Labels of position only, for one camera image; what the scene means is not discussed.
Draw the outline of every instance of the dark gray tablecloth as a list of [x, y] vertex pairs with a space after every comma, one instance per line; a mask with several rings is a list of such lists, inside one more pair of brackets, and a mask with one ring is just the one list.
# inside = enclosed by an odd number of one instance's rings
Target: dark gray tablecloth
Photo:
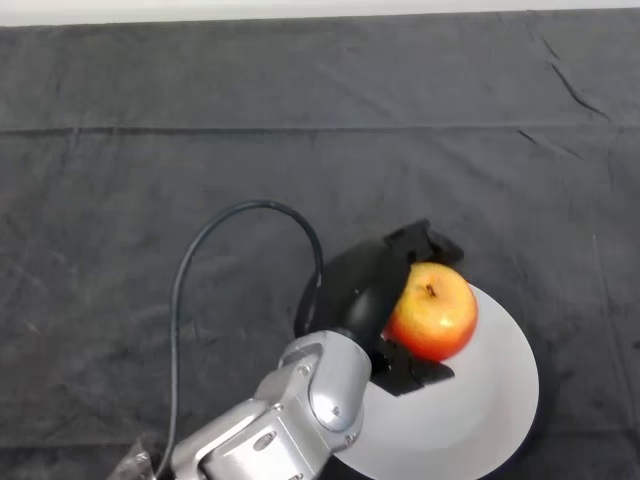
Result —
[[[640, 11], [0, 29], [0, 471], [103, 479], [168, 415], [168, 291], [232, 202], [327, 256], [428, 217], [559, 383], [509, 478], [640, 478]], [[248, 213], [197, 257], [185, 435], [312, 269]]]

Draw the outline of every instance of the white plate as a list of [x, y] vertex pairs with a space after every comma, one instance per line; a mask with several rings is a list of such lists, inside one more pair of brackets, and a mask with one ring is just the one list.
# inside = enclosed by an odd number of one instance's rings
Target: white plate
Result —
[[455, 378], [393, 397], [369, 383], [364, 425], [337, 457], [374, 480], [476, 480], [498, 468], [527, 436], [538, 404], [538, 370], [522, 330], [473, 287], [478, 325], [444, 361]]

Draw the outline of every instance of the gray cloth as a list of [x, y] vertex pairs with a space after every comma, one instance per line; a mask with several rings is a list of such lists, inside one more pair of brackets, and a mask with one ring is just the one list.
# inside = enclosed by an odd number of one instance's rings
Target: gray cloth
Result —
[[[0, 29], [0, 467], [102, 479], [168, 415], [213, 213], [327, 257], [427, 217], [560, 383], [505, 478], [640, 478], [640, 11]], [[312, 271], [273, 212], [187, 286], [179, 434], [249, 396]]]

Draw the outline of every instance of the red apple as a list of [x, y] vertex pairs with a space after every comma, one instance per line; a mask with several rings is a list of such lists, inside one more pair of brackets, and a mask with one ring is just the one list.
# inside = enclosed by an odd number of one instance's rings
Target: red apple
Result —
[[476, 298], [459, 273], [416, 263], [385, 333], [418, 358], [442, 361], [464, 348], [477, 321]]

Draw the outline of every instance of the white wall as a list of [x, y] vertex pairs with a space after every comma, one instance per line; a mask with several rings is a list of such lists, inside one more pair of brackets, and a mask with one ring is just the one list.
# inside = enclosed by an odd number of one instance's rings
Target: white wall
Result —
[[0, 25], [640, 7], [640, 0], [0, 0]]

